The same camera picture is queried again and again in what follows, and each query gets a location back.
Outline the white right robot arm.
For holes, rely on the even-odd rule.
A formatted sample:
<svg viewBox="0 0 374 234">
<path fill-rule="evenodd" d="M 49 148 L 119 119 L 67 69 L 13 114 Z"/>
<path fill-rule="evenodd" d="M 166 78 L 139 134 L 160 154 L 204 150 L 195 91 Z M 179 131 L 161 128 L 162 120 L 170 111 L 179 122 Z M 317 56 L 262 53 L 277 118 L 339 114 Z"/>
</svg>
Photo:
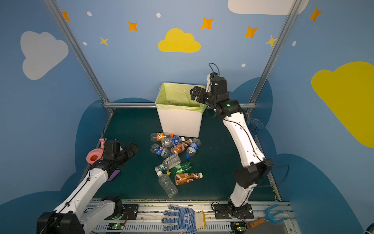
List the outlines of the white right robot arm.
<svg viewBox="0 0 374 234">
<path fill-rule="evenodd" d="M 236 185 L 228 203 L 231 209 L 239 209 L 247 204 L 254 188 L 268 175 L 274 163 L 266 159 L 257 146 L 238 101 L 229 98 L 225 78 L 215 72 L 209 74 L 207 88 L 195 86 L 190 90 L 190 96 L 192 101 L 211 107 L 234 140 L 243 167 L 234 172 Z"/>
</svg>

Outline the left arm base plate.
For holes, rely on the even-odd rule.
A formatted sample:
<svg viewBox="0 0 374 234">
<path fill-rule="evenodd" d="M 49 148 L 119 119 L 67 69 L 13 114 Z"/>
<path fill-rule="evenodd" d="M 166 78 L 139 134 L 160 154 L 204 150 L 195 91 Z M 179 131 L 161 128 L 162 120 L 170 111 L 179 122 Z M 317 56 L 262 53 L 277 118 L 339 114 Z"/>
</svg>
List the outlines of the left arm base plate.
<svg viewBox="0 0 374 234">
<path fill-rule="evenodd" d="M 136 220 L 139 205 L 138 204 L 123 204 L 123 213 L 118 217 L 118 220 Z"/>
</svg>

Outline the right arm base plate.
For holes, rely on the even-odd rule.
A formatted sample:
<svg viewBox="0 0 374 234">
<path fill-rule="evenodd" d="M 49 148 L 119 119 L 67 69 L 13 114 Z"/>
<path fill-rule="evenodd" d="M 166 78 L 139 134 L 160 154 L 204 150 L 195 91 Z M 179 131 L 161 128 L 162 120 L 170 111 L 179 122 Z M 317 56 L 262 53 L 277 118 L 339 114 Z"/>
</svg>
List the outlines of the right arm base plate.
<svg viewBox="0 0 374 234">
<path fill-rule="evenodd" d="M 216 219 L 253 219 L 254 213 L 250 204 L 242 207 L 235 207 L 231 204 L 220 204 L 214 202 L 211 208 Z"/>
</svg>

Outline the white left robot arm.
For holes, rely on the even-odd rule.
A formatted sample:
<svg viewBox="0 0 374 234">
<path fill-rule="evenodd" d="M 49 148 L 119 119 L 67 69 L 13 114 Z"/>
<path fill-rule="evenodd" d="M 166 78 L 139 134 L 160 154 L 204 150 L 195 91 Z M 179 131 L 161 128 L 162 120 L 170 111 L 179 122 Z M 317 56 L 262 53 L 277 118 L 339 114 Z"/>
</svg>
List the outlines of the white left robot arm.
<svg viewBox="0 0 374 234">
<path fill-rule="evenodd" d="M 37 220 L 38 234 L 88 234 L 106 218 L 123 217 L 124 208 L 118 196 L 107 196 L 93 209 L 86 207 L 99 188 L 116 177 L 120 167 L 138 153 L 138 147 L 119 140 L 101 140 L 99 153 L 88 158 L 93 161 L 83 181 L 68 198 L 52 212 Z"/>
</svg>

